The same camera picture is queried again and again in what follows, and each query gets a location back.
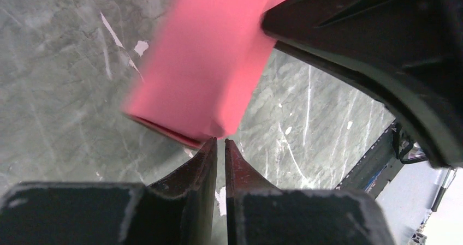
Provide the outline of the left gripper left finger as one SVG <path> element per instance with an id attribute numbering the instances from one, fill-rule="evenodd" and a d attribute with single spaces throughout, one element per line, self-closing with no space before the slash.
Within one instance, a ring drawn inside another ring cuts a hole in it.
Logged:
<path id="1" fill-rule="evenodd" d="M 1 197 L 1 244 L 208 244 L 217 140 L 161 180 L 23 182 Z"/>

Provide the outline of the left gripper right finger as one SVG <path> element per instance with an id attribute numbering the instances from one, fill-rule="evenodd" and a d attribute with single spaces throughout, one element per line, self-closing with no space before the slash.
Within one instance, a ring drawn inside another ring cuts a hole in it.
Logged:
<path id="1" fill-rule="evenodd" d="M 229 244 L 394 244 L 379 205 L 357 190 L 282 190 L 225 141 Z"/>

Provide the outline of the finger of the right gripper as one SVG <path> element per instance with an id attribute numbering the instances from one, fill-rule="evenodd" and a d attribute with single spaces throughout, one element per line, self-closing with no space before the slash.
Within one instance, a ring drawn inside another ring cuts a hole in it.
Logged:
<path id="1" fill-rule="evenodd" d="M 432 166 L 462 166 L 462 0 L 286 0 L 262 29 L 383 103 Z"/>

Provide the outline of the red paper box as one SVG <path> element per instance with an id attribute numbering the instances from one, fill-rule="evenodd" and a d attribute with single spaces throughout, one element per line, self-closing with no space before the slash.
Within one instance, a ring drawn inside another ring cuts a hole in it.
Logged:
<path id="1" fill-rule="evenodd" d="M 264 13 L 285 0 L 173 0 L 123 112 L 186 146 L 236 132 L 276 40 Z"/>

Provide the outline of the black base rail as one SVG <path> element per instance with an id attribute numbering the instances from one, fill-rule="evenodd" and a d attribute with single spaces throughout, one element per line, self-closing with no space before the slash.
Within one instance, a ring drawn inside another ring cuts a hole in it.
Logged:
<path id="1" fill-rule="evenodd" d="M 378 197 L 405 164 L 406 151 L 411 148 L 410 140 L 402 124 L 394 120 L 335 189 L 362 190 Z"/>

